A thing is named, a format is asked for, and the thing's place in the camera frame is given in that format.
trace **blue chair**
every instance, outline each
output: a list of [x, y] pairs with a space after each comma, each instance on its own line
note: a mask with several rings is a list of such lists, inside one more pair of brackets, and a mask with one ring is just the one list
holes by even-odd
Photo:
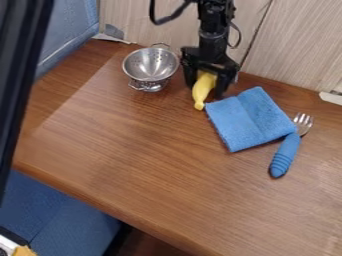
[[[55, 0], [36, 77], [84, 44], [98, 26], [96, 0]], [[12, 171], [0, 208], [0, 226], [29, 241], [39, 256], [99, 256], [121, 223]]]

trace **yellow object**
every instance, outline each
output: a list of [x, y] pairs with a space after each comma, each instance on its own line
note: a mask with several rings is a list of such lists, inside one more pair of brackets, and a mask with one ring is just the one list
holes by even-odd
[[21, 246], [15, 249], [13, 256], [37, 256], [37, 254], [31, 251], [27, 246]]
[[215, 88], [216, 75], [207, 72], [200, 72], [197, 82], [192, 87], [192, 98], [195, 101], [195, 109], [203, 110], [204, 101], [209, 92]]

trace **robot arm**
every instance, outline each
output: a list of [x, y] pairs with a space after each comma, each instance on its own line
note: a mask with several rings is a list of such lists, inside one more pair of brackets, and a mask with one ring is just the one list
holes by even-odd
[[[237, 29], [232, 23], [236, 10], [233, 0], [185, 0], [173, 14], [159, 20], [155, 19], [155, 0], [151, 0], [150, 19], [156, 25], [164, 24], [179, 17], [191, 3], [197, 3], [198, 6], [200, 38], [199, 47], [181, 48], [185, 80], [192, 88], [199, 70], [216, 75], [215, 97], [220, 98], [240, 70], [239, 65], [226, 54], [227, 46], [230, 45], [230, 27]], [[238, 32], [239, 40], [234, 47], [241, 41], [241, 33]]]

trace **colander handle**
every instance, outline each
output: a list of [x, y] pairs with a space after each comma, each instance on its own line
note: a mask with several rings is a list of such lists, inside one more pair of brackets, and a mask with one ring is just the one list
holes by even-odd
[[151, 47], [152, 48], [164, 48], [164, 49], [167, 49], [167, 50], [171, 50], [171, 46], [166, 44], [166, 43], [155, 43], [155, 44], [151, 44]]

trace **floor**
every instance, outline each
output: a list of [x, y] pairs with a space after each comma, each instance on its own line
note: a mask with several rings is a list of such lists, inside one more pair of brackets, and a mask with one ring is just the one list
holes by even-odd
[[133, 230], [118, 256], [191, 256], [139, 230]]

